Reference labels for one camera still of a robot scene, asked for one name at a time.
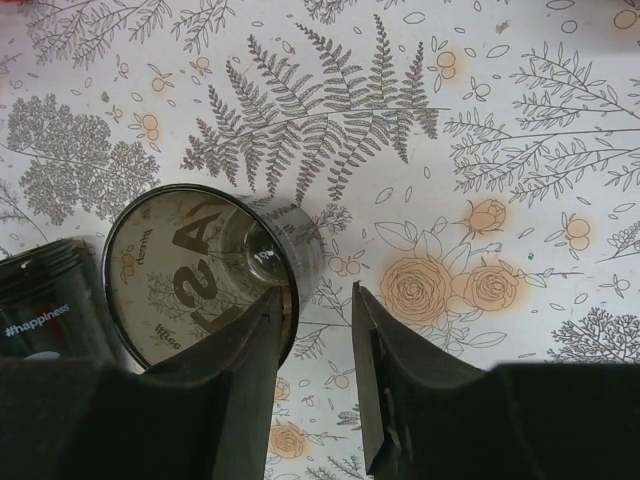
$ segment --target table surface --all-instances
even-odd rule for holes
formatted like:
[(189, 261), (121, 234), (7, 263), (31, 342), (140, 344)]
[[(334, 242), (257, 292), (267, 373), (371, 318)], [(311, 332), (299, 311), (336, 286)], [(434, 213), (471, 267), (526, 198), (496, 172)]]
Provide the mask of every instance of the table surface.
[(638, 14), (638, 0), (1, 5), (1, 250), (100, 245), (160, 184), (301, 202), (326, 270), (279, 374), (266, 478), (364, 478), (353, 281), (480, 367), (640, 362)]

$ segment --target botanical pattern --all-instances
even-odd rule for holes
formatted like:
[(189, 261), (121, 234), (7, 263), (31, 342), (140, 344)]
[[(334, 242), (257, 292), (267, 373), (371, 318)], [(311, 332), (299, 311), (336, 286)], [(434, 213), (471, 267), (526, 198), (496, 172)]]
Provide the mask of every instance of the botanical pattern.
[[(312, 223), (282, 232), (318, 228), (323, 271), (278, 372), (268, 480), (366, 478), (354, 281), (480, 368), (637, 363), (640, 3), (525, 3), (8, 4), (0, 257), (78, 236), (99, 267), (115, 217), (161, 183), (286, 199), (269, 219), (302, 205)], [(188, 210), (135, 220), (177, 229)], [(207, 264), (242, 268), (220, 231)], [(206, 329), (138, 240), (112, 271), (147, 282), (142, 340), (184, 348)], [(205, 322), (248, 303), (219, 287)]]

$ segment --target orange flower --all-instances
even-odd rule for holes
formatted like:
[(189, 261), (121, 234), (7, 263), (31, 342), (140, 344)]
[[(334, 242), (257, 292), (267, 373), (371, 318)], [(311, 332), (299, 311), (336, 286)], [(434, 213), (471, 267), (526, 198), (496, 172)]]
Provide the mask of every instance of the orange flower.
[(269, 453), (282, 458), (297, 458), (304, 450), (304, 437), (293, 423), (273, 425), (269, 432)]
[(289, 393), (291, 393), (291, 387), (289, 386), (289, 382), (287, 382), (284, 378), (278, 377), (276, 379), (276, 393), (275, 400), (277, 402), (282, 402), (289, 398)]
[(431, 256), (403, 258), (385, 272), (380, 293), (396, 317), (411, 323), (434, 324), (446, 316), (451, 276)]
[(468, 304), (485, 311), (507, 308), (516, 298), (518, 279), (502, 267), (481, 266), (455, 277), (451, 286)]
[(498, 230), (507, 218), (505, 206), (498, 200), (485, 200), (477, 207), (471, 204), (471, 215), (464, 222), (471, 232), (483, 234)]

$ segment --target cup rim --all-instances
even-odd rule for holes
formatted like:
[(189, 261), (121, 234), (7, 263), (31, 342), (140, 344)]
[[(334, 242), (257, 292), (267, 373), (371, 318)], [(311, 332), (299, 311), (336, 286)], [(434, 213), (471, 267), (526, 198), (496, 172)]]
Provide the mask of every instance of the cup rim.
[(282, 262), (284, 264), (285, 271), (287, 274), (287, 282), (289, 284), (289, 290), (291, 292), (291, 321), (289, 325), (290, 332), (287, 338), (287, 342), (282, 346), (282, 350), (280, 351), (280, 359), (278, 362), (278, 366), (281, 367), (284, 364), (285, 360), (288, 358), (289, 354), (291, 353), (291, 350), (293, 349), (293, 345), (296, 340), (296, 333), (298, 331), (298, 326), (300, 322), (300, 297), (299, 297), (299, 291), (298, 291), (298, 282), (296, 281), (296, 278), (295, 278), (293, 265), (291, 264), (291, 261), (287, 257), (286, 251), (282, 246), (282, 242), (280, 241), (280, 239), (277, 237), (277, 235), (275, 234), (273, 229), (269, 226), (269, 224), (265, 222), (262, 219), (262, 217), (258, 215), (257, 212), (255, 212), (251, 207), (249, 207), (243, 201), (237, 199), (236, 197), (234, 197), (229, 193), (223, 192), (222, 190), (218, 190), (217, 188), (214, 188), (214, 187), (209, 187), (207, 185), (200, 185), (197, 183), (170, 183), (170, 184), (153, 188), (143, 193), (142, 195), (136, 197), (132, 202), (130, 202), (124, 208), (124, 210), (118, 215), (116, 220), (113, 222), (113, 225), (109, 230), (109, 233), (107, 234), (107, 237), (105, 240), (105, 246), (102, 252), (102, 259), (101, 259), (101, 269), (100, 269), (101, 287), (102, 287), (102, 293), (104, 294), (107, 300), (107, 309), (109, 310), (109, 315), (111, 316), (111, 319), (116, 327), (116, 331), (118, 332), (118, 335), (122, 340), (122, 344), (124, 345), (127, 352), (133, 357), (133, 359), (136, 362), (138, 362), (138, 364), (140, 364), (145, 370), (152, 366), (151, 363), (149, 363), (144, 358), (144, 356), (138, 351), (138, 349), (135, 347), (133, 341), (129, 337), (129, 334), (124, 328), (120, 315), (115, 309), (114, 295), (112, 293), (111, 282), (110, 282), (111, 275), (112, 275), (111, 262), (108, 261), (111, 259), (111, 253), (113, 250), (115, 239), (117, 238), (118, 233), (120, 232), (120, 229), (125, 224), (129, 216), (133, 212), (135, 212), (142, 204), (144, 204), (145, 202), (157, 196), (164, 195), (171, 192), (179, 192), (179, 191), (204, 193), (208, 195), (214, 195), (219, 198), (222, 198), (223, 200), (226, 200), (230, 204), (234, 205), (235, 207), (237, 207), (238, 209), (242, 210), (244, 213), (249, 215), (261, 228), (264, 229), (264, 231), (267, 232), (267, 234), (273, 240), (276, 248), (280, 253)]

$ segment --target letter s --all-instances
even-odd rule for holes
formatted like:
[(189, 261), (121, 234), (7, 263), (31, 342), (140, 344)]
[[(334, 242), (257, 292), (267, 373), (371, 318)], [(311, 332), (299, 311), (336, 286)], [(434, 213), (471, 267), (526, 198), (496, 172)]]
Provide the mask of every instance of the letter s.
[(198, 262), (198, 270), (204, 275), (207, 282), (206, 285), (202, 285), (198, 281), (196, 274), (189, 267), (180, 267), (173, 276), (173, 291), (178, 299), (189, 308), (195, 308), (196, 302), (185, 290), (185, 282), (191, 285), (195, 292), (206, 300), (211, 300), (218, 294), (216, 279), (204, 260)]

